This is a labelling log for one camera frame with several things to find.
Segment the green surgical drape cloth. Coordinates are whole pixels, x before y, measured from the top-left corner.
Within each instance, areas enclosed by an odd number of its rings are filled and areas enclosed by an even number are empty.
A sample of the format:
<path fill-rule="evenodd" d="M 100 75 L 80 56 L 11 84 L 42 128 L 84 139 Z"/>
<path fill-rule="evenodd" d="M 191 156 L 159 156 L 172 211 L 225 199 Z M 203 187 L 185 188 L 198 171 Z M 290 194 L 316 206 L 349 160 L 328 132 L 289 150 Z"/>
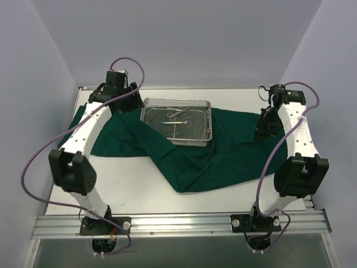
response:
<path fill-rule="evenodd" d="M 284 132 L 255 142 L 255 113 L 212 109 L 213 138 L 205 147 L 176 146 L 140 120 L 141 110 L 115 112 L 100 132 L 92 155 L 148 156 L 179 193 L 205 192 L 260 178 Z"/>

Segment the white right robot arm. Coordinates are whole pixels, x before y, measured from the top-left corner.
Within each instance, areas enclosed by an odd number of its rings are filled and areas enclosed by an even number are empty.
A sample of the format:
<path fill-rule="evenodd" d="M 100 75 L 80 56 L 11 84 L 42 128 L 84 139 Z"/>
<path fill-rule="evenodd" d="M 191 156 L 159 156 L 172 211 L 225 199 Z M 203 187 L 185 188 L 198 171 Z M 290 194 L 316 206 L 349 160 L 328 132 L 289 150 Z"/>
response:
<path fill-rule="evenodd" d="M 268 107 L 261 110 L 254 130 L 254 140 L 261 142 L 283 131 L 283 137 L 269 154 L 259 178 L 253 210 L 248 225 L 261 230 L 290 203 L 315 194 L 329 169 L 329 161 L 320 156 L 312 140 L 307 114 L 311 110 L 300 90 L 288 90 L 283 84 L 271 85 Z M 261 196 L 266 172 L 278 149 L 287 146 L 287 158 L 274 172 L 270 190 Z"/>

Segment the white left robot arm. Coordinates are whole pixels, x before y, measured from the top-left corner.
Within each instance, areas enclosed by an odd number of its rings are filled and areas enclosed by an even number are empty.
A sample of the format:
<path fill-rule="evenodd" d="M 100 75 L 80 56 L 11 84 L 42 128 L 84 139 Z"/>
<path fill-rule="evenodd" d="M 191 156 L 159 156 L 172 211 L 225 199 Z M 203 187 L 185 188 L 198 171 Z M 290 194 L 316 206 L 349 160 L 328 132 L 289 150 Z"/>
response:
<path fill-rule="evenodd" d="M 113 226 L 106 216 L 109 206 L 95 188 L 97 174 L 89 161 L 92 148 L 104 125 L 116 111 L 128 111 L 139 106 L 136 83 L 105 82 L 90 95 L 79 127 L 57 150 L 49 153 L 54 184 L 76 199 L 85 215 L 93 219 L 93 228 L 100 234 Z"/>

